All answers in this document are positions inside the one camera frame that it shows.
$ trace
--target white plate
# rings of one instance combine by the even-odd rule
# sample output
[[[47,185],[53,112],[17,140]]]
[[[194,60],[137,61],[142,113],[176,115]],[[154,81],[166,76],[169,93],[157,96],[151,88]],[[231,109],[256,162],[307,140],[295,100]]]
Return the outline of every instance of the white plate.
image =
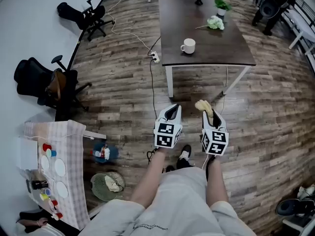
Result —
[[[58,194],[63,198],[68,196],[68,189],[63,182],[57,182],[57,191]]]
[[[47,156],[44,155],[41,157],[40,164],[41,164],[44,171],[49,170],[49,160],[48,160]]]
[[[58,158],[56,161],[55,161],[55,171],[57,173],[57,175],[63,177],[65,175],[65,165],[64,165],[64,162]]]

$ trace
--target plaid tablecloth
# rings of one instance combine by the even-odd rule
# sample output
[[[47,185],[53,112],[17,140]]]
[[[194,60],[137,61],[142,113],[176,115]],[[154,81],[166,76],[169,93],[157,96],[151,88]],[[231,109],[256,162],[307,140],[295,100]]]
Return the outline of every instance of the plaid tablecloth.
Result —
[[[52,150],[57,151],[56,157],[49,158],[50,167],[44,176],[49,180],[52,196],[58,201],[57,210],[63,214],[61,220],[79,230],[90,222],[83,185],[83,132],[85,129],[85,125],[72,120],[45,123],[26,122],[24,129],[24,135],[28,139],[38,141],[38,170],[40,173],[43,173],[40,164],[41,157],[45,154],[42,145],[50,144]],[[63,177],[58,176],[55,171],[57,158],[60,158],[65,164],[66,173]],[[58,194],[56,185],[58,181],[63,182],[67,187],[67,198]]]

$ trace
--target white coffee mug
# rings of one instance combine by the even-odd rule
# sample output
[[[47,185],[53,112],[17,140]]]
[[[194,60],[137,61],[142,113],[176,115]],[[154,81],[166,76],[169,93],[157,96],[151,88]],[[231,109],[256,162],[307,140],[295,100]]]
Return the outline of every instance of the white coffee mug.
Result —
[[[181,50],[187,54],[192,54],[195,51],[196,42],[192,38],[186,38],[184,44],[181,45]]]

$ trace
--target power strip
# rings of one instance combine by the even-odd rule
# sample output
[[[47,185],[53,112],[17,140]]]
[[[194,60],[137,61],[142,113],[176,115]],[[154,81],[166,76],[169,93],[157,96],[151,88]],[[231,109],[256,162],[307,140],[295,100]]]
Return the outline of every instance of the power strip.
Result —
[[[159,63],[159,58],[157,52],[151,52],[154,63]]]

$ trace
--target green round basket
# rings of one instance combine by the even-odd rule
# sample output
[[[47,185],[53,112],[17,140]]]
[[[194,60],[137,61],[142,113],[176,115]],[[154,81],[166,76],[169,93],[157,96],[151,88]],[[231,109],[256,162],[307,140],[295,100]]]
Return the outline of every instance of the green round basket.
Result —
[[[109,176],[119,186],[119,192],[123,191],[126,183],[123,176],[117,172],[106,172],[95,174],[91,178],[92,192],[103,201],[111,201],[118,196],[119,192],[110,191],[105,183],[105,176]]]

